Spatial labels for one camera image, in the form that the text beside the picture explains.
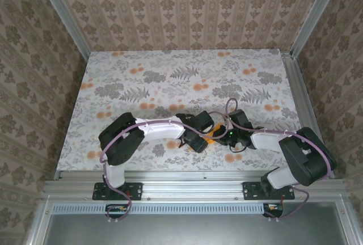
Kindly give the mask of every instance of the gray leaf pattern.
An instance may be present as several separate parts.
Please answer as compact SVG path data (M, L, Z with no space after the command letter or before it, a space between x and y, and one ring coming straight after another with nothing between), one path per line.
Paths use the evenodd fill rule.
M196 115L204 110L223 112L227 99L235 97L238 107L254 126L298 129L284 64L276 52L268 49L232 49L223 53L220 50L92 52L58 169L100 170L98 135L124 112L144 119L168 118L177 113ZM52 114L46 106L42 110L48 116ZM216 115L213 119L216 124L223 121ZM13 121L6 115L0 116L1 130L20 132L20 126ZM168 138L142 142L126 170L271 170L285 163L281 153L272 151L246 150L232 154L228 148L211 143L202 153L195 153L188 146L178 146L178 140ZM54 150L49 149L48 155L54 156ZM24 186L36 180L40 187L44 182L39 176L23 176L20 170L16 179L22 180Z

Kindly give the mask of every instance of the black mounting plate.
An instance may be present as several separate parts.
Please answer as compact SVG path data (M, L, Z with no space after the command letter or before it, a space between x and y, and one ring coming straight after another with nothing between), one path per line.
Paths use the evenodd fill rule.
M132 201L141 201L142 183L125 183L118 190L127 194ZM106 183L95 183L92 199L94 201L122 201L126 200L121 194L111 190Z
M294 200L294 191L290 192L291 187L286 186L278 190L278 193L274 196L267 197L261 188L261 182L259 181L246 181L242 183L243 198L245 200L280 200L281 194L284 200Z

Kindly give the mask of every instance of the patterned wallpaper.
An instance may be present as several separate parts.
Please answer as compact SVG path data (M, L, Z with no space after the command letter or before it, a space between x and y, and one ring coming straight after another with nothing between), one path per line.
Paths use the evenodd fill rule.
M363 0L331 0L298 61L363 225Z
M64 0L92 51L289 50L315 0Z
M0 244L21 244L85 62L49 0L0 0Z

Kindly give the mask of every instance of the wall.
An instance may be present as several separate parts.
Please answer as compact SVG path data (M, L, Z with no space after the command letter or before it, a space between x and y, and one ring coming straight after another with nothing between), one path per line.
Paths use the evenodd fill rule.
M363 223L363 0L330 0L298 62L336 174Z
M0 0L0 244L21 244L85 68L49 0Z
M289 50L315 0L65 0L92 51Z

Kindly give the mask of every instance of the floral tablecloth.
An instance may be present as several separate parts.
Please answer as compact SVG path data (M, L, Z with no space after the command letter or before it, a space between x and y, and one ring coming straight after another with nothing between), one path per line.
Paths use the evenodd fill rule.
M299 128L278 49L92 52L58 170L101 169L98 135L124 112L146 119L223 112L230 97L239 100L239 108L254 126ZM195 153L178 146L178 140L143 142L126 169L270 170L285 163L274 151L233 154L211 142L205 151Z

